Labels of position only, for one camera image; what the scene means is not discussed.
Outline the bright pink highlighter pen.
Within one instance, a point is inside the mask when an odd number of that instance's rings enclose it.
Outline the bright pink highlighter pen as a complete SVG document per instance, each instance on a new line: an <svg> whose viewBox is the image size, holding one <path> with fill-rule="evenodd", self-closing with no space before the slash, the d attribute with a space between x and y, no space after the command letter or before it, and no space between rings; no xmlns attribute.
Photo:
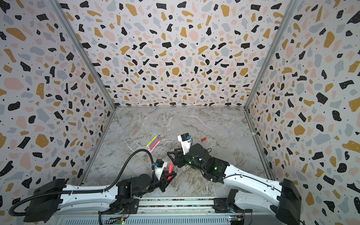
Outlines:
<svg viewBox="0 0 360 225"><path fill-rule="evenodd" d="M170 162L170 166L169 166L169 170L168 170L168 173L172 173L173 172L173 163L172 163L172 161Z"/></svg>

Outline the white pen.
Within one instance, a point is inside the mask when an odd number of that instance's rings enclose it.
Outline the white pen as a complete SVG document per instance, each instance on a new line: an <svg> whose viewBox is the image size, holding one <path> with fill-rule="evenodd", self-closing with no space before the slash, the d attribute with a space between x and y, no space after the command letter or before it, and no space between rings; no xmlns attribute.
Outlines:
<svg viewBox="0 0 360 225"><path fill-rule="evenodd" d="M153 148L150 150L150 152L153 152L153 151L156 149L156 147L160 144L160 141L157 142L157 143L153 146Z"/></svg>

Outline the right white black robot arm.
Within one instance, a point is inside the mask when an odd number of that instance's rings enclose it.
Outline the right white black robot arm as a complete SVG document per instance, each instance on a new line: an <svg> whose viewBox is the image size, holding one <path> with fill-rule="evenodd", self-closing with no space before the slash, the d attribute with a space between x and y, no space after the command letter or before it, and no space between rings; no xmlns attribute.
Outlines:
<svg viewBox="0 0 360 225"><path fill-rule="evenodd" d="M199 170L208 181L234 187L229 192L227 207L220 209L221 212L229 209L264 210L274 214L286 225L303 223L302 196L291 180L273 181L252 175L224 160L212 157L209 151L198 143L191 146L187 153L177 148L167 155L179 168L187 165Z"/></svg>

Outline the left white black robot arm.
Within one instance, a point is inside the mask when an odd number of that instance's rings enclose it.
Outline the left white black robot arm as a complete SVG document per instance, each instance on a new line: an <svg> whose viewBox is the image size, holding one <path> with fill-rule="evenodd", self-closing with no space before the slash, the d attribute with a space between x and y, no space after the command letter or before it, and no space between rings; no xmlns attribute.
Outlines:
<svg viewBox="0 0 360 225"><path fill-rule="evenodd" d="M142 196L156 189L165 192L175 177L176 173L167 170L155 179L141 174L122 180L112 188L65 185L63 179L52 181L35 190L35 194L40 196L30 201L23 220L28 223L47 222L53 215L85 211L135 214Z"/></svg>

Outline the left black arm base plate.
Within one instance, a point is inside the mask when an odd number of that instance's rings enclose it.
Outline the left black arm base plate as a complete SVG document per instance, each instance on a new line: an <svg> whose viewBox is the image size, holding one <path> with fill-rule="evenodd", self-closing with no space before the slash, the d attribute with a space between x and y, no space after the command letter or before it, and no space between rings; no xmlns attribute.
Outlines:
<svg viewBox="0 0 360 225"><path fill-rule="evenodd" d="M131 199L123 199L116 200L114 203L110 204L110 208L101 212L101 214L109 215L109 214L124 214L131 215L137 214L139 207L139 199L131 198Z"/></svg>

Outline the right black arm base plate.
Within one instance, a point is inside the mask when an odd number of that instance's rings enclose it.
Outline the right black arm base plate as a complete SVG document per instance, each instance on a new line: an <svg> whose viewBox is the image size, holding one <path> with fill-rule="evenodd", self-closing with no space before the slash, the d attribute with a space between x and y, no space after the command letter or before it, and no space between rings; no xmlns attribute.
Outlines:
<svg viewBox="0 0 360 225"><path fill-rule="evenodd" d="M243 213L244 210L235 204L235 196L239 190L231 189L226 198L214 198L213 209L216 213Z"/></svg>

